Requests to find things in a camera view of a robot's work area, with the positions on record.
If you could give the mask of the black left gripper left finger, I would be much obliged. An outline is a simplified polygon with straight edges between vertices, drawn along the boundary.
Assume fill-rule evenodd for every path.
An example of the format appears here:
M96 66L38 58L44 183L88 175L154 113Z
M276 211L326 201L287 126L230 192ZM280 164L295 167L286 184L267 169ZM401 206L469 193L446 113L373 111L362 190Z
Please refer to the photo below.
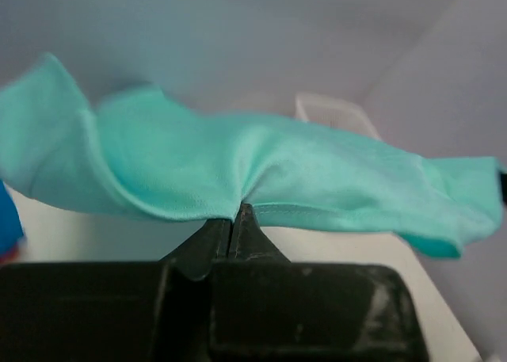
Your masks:
M3 361L152 361L171 278L208 265L231 221L208 220L158 261L1 267Z

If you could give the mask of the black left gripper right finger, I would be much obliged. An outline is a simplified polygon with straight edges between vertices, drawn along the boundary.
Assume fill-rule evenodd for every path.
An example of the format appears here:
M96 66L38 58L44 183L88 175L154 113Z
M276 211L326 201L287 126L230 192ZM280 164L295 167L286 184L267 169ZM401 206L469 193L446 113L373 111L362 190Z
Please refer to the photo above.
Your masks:
M209 274L214 361L427 361L412 296L392 268L291 262L251 206Z

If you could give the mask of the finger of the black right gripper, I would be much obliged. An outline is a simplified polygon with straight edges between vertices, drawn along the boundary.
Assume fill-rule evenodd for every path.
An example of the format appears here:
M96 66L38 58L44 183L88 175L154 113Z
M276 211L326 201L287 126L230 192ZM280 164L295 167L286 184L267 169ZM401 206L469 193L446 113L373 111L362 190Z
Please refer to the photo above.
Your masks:
M507 173L498 171L498 180L501 189L501 199L505 207L507 207Z

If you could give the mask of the teal t shirt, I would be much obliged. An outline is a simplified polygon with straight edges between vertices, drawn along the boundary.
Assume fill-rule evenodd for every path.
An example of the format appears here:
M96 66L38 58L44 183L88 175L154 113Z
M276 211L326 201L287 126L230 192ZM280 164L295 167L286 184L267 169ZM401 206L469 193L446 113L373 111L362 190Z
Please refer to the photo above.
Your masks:
M53 55L1 91L1 178L85 213L171 222L392 232L430 257L459 257L503 216L492 157L424 158L285 116L205 115L141 86L93 109Z

